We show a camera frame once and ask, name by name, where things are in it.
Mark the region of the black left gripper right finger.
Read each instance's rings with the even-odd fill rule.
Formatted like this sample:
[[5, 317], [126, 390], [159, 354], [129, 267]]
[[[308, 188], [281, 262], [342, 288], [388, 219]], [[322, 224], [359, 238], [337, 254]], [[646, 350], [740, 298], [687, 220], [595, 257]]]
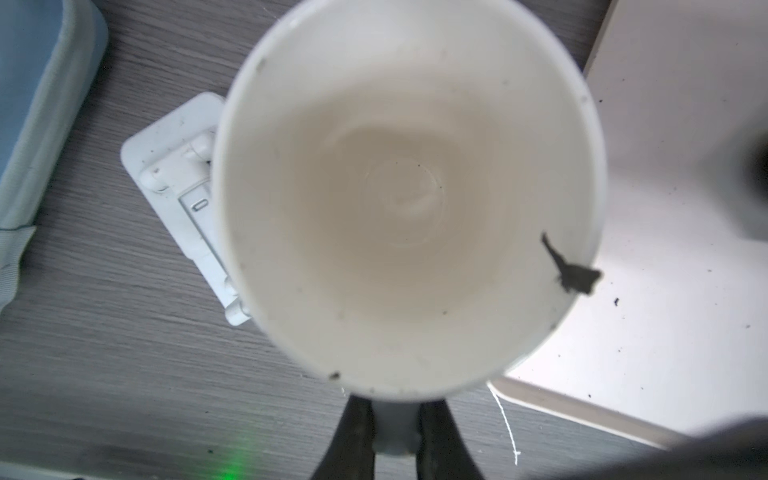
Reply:
[[418, 480], [483, 480], [445, 400], [422, 403]]

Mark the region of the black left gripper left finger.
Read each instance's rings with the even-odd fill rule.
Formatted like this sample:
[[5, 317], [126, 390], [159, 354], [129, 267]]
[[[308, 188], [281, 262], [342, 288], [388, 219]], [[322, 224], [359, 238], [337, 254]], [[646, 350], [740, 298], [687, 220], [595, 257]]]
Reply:
[[350, 396], [311, 480], [372, 480], [375, 475], [372, 402]]

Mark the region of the grey mug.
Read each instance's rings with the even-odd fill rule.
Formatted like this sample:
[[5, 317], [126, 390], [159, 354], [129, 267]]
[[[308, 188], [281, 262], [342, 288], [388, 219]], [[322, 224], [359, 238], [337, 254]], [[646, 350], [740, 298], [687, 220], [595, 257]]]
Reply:
[[218, 125], [219, 254], [292, 360], [373, 401], [412, 452], [416, 407], [503, 374], [572, 308], [607, 201], [597, 108], [516, 1], [302, 1], [259, 40]]

